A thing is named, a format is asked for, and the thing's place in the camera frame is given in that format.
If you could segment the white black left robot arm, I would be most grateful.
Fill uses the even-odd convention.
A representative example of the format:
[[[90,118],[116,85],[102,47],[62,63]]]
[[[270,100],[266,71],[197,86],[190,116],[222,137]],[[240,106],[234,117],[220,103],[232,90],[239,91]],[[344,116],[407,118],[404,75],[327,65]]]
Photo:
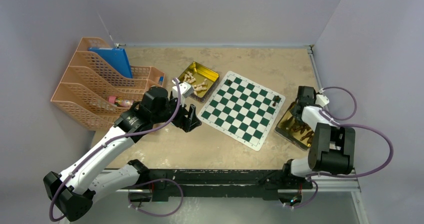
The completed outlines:
[[[201,125],[194,105],[185,105],[194,92],[186,82],[175,85],[171,92],[155,86],[140,101],[123,112],[105,136],[83,157],[60,173],[49,172],[43,183],[50,207],[58,208],[62,217],[73,222],[84,216],[92,205],[121,188],[142,189],[153,185],[150,169],[139,160],[131,160],[121,169],[103,175],[104,168],[123,151],[148,133],[168,124],[190,132]]]

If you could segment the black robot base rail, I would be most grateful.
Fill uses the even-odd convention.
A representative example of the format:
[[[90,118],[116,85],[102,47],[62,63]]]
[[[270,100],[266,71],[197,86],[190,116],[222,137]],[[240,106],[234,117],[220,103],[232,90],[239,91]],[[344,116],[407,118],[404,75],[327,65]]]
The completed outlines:
[[[299,189],[311,190],[310,182],[279,170],[151,169],[127,189],[145,190],[154,202],[170,197],[261,198],[278,201],[293,197]]]

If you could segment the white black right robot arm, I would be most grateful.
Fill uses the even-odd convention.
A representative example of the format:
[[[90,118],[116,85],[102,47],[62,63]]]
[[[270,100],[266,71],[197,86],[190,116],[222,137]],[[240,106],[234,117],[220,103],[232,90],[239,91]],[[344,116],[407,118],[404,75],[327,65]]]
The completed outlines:
[[[302,159],[289,160],[281,182],[288,188],[319,172],[347,175],[354,168],[356,133],[341,127],[325,113],[329,99],[313,87],[299,86],[297,96],[280,119],[275,131],[308,151]]]

